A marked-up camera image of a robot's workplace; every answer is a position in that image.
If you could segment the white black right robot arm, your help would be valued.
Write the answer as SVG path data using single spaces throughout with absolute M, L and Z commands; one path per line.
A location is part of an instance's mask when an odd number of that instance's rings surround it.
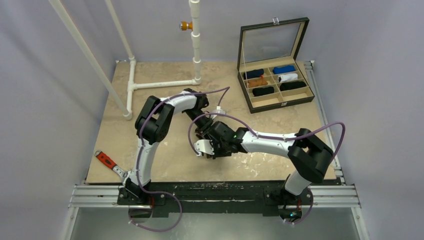
M 204 136 L 204 143 L 198 141 L 195 147 L 213 159 L 236 153 L 265 153 L 289 159 L 295 170 L 280 191 L 282 200 L 288 204 L 298 200 L 310 184 L 323 182 L 334 156 L 333 150 L 307 128 L 289 134 L 259 132 L 247 127 L 234 131 L 218 121 Z

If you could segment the beige compartment organizer box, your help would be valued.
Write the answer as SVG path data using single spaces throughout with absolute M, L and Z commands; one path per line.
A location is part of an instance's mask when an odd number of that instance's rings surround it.
M 289 20 L 279 20 L 275 17 L 272 22 L 241 26 L 236 69 L 250 113 L 310 103 L 315 98 L 306 75 L 297 63 L 309 22 L 308 17 Z M 287 65 L 293 65 L 296 71 L 285 74 L 298 74 L 296 80 L 287 82 L 302 81 L 307 86 L 280 91 L 283 82 L 278 81 L 280 74 L 273 74 L 273 68 Z M 263 77 L 268 85 L 248 88 L 244 73 L 258 69 L 264 69 Z M 266 87 L 274 87 L 275 92 L 257 97 L 252 94 L 253 89 Z

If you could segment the dark grey boxer underwear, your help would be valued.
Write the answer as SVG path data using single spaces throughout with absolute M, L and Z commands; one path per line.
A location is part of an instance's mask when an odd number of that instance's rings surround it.
M 194 143 L 194 147 L 196 150 L 196 156 L 197 157 L 204 157 L 206 153 L 206 140 L 203 138 L 200 132 L 196 132 L 195 136 L 197 138 L 196 142 Z

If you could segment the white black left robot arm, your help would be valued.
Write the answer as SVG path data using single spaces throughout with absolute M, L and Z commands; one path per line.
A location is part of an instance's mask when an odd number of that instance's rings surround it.
M 191 110 L 201 110 L 209 105 L 207 95 L 191 88 L 181 93 L 159 98 L 149 96 L 142 107 L 134 127 L 137 135 L 137 153 L 134 167 L 124 182 L 129 197 L 138 205 L 146 203 L 151 182 L 151 170 L 159 143 L 167 136 L 173 116 Z

